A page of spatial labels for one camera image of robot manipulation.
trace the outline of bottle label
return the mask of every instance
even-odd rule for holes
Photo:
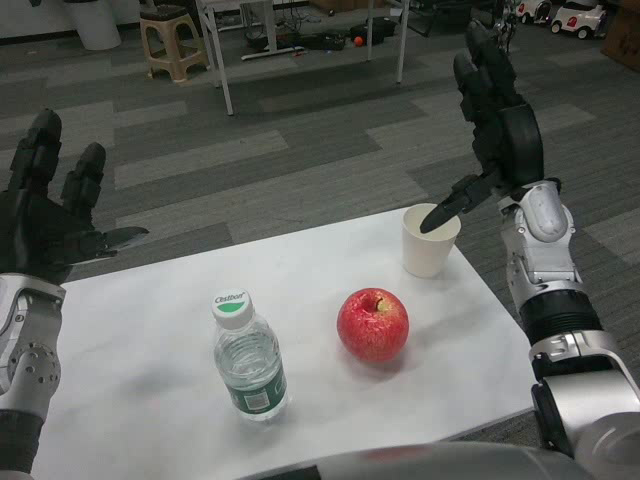
[[[238,390],[227,385],[236,408],[244,413],[259,415],[273,410],[284,398],[287,391],[287,379],[282,363],[278,373],[266,385],[255,390]]]

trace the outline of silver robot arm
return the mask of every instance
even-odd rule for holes
[[[640,451],[640,390],[571,259],[575,228],[557,183],[526,185],[498,205],[507,282],[532,344],[542,440],[599,477],[638,475],[627,453],[634,443]]]
[[[60,382],[57,342],[65,290],[27,275],[0,275],[1,469],[29,473]]]
[[[453,186],[421,225],[433,230],[499,198],[507,281],[531,344],[531,393],[543,445],[575,458],[597,478],[640,478],[640,391],[593,309],[571,258],[573,217],[545,179],[535,114],[514,88],[515,72],[478,22],[467,31],[471,58],[454,73],[462,111],[475,123],[481,175]]]
[[[92,224],[105,150],[93,143],[69,172],[63,204],[47,198],[58,164],[62,123],[51,110],[18,144],[0,192],[0,479],[29,478],[49,402],[60,382],[57,340],[73,265],[111,258],[139,241],[142,228],[106,233]]]

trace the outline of cup rim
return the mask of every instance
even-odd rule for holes
[[[402,214],[402,228],[404,229],[404,231],[406,231],[409,235],[411,235],[413,238],[423,241],[423,242],[432,242],[432,243],[440,243],[440,242],[448,242],[453,238],[456,238],[458,236],[458,234],[460,233],[460,230],[462,230],[462,222],[460,221],[460,217],[458,217],[458,215],[456,215],[455,217],[453,217],[451,220],[449,220],[449,222],[453,221],[455,223],[455,232],[450,235],[447,236],[447,238],[444,239],[440,239],[440,240],[434,240],[431,238],[425,238],[422,235],[417,235],[414,232],[411,231],[411,229],[409,227],[407,227],[407,215],[409,214],[409,212],[412,209],[418,208],[418,207],[422,207],[422,206],[432,206],[433,208],[437,207],[437,204],[435,203],[417,203],[415,205],[412,205],[410,207],[408,207],[404,213]]]

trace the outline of white bottle cap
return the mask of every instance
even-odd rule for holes
[[[242,288],[218,292],[213,298],[211,309],[218,325],[227,330],[246,326],[254,314],[249,292]]]

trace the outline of white paper cup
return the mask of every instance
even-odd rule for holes
[[[402,264],[416,277],[433,277],[442,271],[460,232],[460,219],[453,217],[432,232],[420,233],[422,220],[434,208],[432,203],[421,203],[407,209],[402,217]]]

